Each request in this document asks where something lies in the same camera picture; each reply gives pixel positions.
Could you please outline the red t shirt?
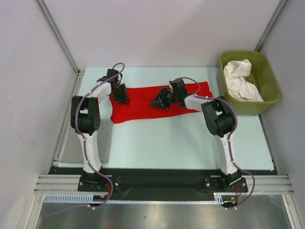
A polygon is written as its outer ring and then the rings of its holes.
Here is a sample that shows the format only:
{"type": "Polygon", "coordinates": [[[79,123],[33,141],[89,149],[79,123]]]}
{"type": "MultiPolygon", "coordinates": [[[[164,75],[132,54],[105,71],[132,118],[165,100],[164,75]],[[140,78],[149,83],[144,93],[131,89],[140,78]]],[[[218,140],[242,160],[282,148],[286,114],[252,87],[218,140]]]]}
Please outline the red t shirt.
{"type": "Polygon", "coordinates": [[[127,88],[130,102],[119,104],[114,96],[110,96],[112,104],[111,121],[119,124],[125,121],[138,119],[156,119],[178,116],[188,113],[196,113],[194,109],[186,109],[178,104],[171,104],[169,109],[157,109],[150,105],[152,99],[161,91],[164,86],[127,88]]]}

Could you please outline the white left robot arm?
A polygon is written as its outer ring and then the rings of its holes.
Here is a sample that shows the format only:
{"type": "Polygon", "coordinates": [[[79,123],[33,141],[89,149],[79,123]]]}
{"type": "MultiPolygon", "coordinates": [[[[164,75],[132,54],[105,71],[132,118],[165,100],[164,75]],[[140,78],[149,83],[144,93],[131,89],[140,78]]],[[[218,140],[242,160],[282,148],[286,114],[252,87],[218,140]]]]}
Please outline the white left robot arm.
{"type": "Polygon", "coordinates": [[[112,95],[119,104],[127,104],[130,99],[122,82],[122,71],[114,67],[107,70],[104,77],[84,96],[75,95],[71,99],[71,127],[81,142],[84,166],[78,191],[101,191],[111,186],[111,180],[101,173],[102,163],[98,152],[97,133],[101,126],[99,104],[112,95]]]}

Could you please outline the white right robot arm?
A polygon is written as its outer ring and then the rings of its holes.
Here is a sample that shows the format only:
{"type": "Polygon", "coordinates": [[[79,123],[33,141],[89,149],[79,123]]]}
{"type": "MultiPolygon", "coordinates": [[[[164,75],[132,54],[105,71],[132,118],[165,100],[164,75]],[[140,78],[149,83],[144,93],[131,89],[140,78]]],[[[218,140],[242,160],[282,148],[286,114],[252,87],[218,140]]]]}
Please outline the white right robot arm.
{"type": "Polygon", "coordinates": [[[232,107],[224,97],[200,96],[188,93],[184,78],[177,78],[163,87],[150,101],[150,105],[158,109],[168,110],[172,104],[177,104],[188,110],[203,113],[206,127],[215,137],[220,157],[219,169],[222,172],[220,187],[224,191],[232,191],[241,180],[241,172],[234,159],[233,132],[237,126],[237,118],[232,107]]]}

